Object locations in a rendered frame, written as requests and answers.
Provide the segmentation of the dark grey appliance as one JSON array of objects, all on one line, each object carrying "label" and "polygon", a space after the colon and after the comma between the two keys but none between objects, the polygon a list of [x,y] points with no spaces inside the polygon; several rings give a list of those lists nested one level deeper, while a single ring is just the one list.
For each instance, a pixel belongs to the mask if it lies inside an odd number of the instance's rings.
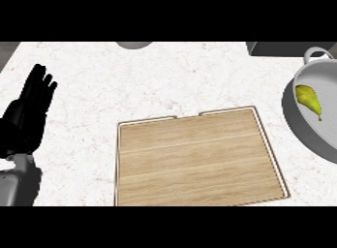
[{"label": "dark grey appliance", "polygon": [[335,42],[248,42],[251,56],[302,57],[311,47],[330,50]]}]

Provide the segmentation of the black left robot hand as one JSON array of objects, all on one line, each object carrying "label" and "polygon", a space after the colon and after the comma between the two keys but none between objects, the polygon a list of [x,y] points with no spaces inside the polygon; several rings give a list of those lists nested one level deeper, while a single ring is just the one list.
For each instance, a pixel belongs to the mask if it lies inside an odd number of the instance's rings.
[{"label": "black left robot hand", "polygon": [[43,140],[47,111],[58,82],[36,64],[24,84],[21,97],[9,104],[0,117],[0,159],[15,154],[31,154]]}]

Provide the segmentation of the yellow-green pear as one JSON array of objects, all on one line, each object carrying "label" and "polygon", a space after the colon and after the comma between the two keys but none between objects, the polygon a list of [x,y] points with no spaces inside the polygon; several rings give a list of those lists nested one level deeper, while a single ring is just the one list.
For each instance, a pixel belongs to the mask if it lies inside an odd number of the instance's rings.
[{"label": "yellow-green pear", "polygon": [[321,105],[317,98],[314,89],[308,85],[296,86],[296,99],[298,103],[304,105],[317,115],[317,118],[321,118]]}]

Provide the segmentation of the grey round object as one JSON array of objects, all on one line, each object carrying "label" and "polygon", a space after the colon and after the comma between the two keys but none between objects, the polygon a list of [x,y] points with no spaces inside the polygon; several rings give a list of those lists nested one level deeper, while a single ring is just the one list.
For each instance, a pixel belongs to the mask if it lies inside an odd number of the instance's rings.
[{"label": "grey round object", "polygon": [[153,42],[118,42],[118,45],[125,49],[140,49],[149,46]]}]

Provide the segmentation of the wooden tray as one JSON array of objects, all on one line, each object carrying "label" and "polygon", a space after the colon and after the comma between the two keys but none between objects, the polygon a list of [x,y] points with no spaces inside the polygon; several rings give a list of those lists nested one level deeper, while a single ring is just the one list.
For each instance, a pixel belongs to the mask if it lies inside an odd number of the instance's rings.
[{"label": "wooden tray", "polygon": [[254,106],[118,125],[117,206],[230,206],[289,197]]}]

